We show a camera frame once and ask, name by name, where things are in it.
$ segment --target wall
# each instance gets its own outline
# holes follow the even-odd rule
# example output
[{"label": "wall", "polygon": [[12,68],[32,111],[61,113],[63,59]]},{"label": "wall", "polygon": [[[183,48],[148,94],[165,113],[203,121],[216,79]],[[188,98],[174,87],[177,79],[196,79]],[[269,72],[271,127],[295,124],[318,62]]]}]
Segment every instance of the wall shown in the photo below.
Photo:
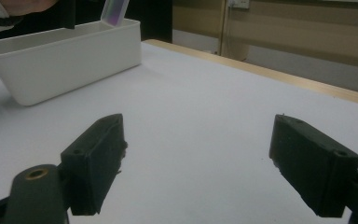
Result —
[{"label": "wall", "polygon": [[358,4],[174,0],[173,29],[218,38],[222,56],[358,91]]},{"label": "wall", "polygon": [[358,66],[358,5],[252,0],[227,10],[225,38],[224,56],[254,45]]}]

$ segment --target white table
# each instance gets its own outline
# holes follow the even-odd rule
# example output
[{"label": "white table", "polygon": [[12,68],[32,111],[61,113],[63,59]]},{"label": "white table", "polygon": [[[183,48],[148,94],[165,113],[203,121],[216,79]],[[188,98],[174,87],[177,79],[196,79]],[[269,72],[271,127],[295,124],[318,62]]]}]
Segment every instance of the white table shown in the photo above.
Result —
[{"label": "white table", "polygon": [[95,120],[122,113],[123,172],[101,214],[73,224],[347,223],[349,210],[343,219],[313,214],[272,164],[269,142],[284,113],[358,153],[358,103],[341,99],[358,93],[325,94],[323,84],[149,43],[141,65],[38,105],[18,105],[0,81],[0,199],[17,173],[59,164]]}]

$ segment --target hand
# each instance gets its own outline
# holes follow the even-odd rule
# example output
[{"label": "hand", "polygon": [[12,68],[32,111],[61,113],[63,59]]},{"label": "hand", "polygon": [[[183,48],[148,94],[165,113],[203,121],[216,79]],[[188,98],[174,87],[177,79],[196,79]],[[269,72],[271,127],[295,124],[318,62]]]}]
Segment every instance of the hand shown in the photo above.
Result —
[{"label": "hand", "polygon": [[33,12],[41,12],[52,6],[58,0],[0,0],[10,16],[23,16]]}]

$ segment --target white plastic bin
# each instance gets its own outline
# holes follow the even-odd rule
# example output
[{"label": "white plastic bin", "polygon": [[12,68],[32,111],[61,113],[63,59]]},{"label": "white plastic bin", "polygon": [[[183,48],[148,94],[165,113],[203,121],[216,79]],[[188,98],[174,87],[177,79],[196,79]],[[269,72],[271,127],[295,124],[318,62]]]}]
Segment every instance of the white plastic bin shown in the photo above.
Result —
[{"label": "white plastic bin", "polygon": [[140,22],[102,21],[0,40],[0,78],[21,105],[34,105],[141,62]]}]

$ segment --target table edge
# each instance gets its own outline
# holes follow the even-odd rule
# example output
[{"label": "table edge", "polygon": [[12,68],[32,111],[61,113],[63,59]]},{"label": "table edge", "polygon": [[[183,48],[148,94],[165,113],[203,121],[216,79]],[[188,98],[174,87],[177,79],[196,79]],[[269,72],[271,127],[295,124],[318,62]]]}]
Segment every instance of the table edge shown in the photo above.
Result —
[{"label": "table edge", "polygon": [[220,63],[226,66],[230,66],[233,68],[237,68],[243,71],[247,71],[253,74],[260,75],[262,77],[269,77],[287,84],[291,84],[294,86],[298,86],[300,88],[304,88],[311,91],[317,91],[319,93],[323,93],[326,95],[331,95],[340,99],[344,99],[347,101],[355,102],[358,104],[358,91],[351,91],[347,89],[343,89],[340,87],[328,85],[322,82],[306,79],[303,77],[296,77],[293,75],[289,75],[283,72],[278,72],[272,69],[268,69],[265,67],[235,61],[229,58],[224,58],[218,55],[210,54],[207,52],[189,49],[186,47],[174,45],[171,43],[159,41],[156,39],[149,39],[144,41],[144,43],[153,45],[156,47],[160,47],[163,49],[169,49],[175,52],[183,53],[189,56],[201,58],[207,61],[211,61],[214,63]]}]

